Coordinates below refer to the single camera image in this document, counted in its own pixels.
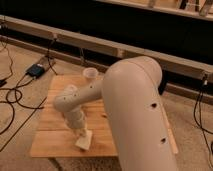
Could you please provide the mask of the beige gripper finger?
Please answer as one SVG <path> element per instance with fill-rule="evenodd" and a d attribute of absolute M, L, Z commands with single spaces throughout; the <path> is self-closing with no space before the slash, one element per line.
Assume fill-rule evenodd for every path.
<path fill-rule="evenodd" d="M 87 138 L 87 130 L 86 130 L 86 131 L 81 132 L 81 133 L 80 133 L 79 138 L 81 138 L 81 139 L 85 139 L 85 138 Z"/>

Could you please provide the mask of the white ribbed gripper body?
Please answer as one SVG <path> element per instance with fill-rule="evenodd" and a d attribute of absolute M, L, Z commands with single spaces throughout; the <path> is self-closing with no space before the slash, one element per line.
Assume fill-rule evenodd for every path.
<path fill-rule="evenodd" d="M 86 121 L 85 114 L 80 107 L 77 107 L 64 114 L 66 118 L 66 124 L 76 133 L 85 134 L 86 133 Z"/>

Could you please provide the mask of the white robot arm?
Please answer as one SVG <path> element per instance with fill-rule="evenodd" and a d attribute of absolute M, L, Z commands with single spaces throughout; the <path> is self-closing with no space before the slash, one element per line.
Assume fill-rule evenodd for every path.
<path fill-rule="evenodd" d="M 158 87 L 159 63 L 146 56 L 120 60 L 101 80 L 54 99 L 70 119 L 87 102 L 102 99 L 122 171 L 178 171 Z"/>

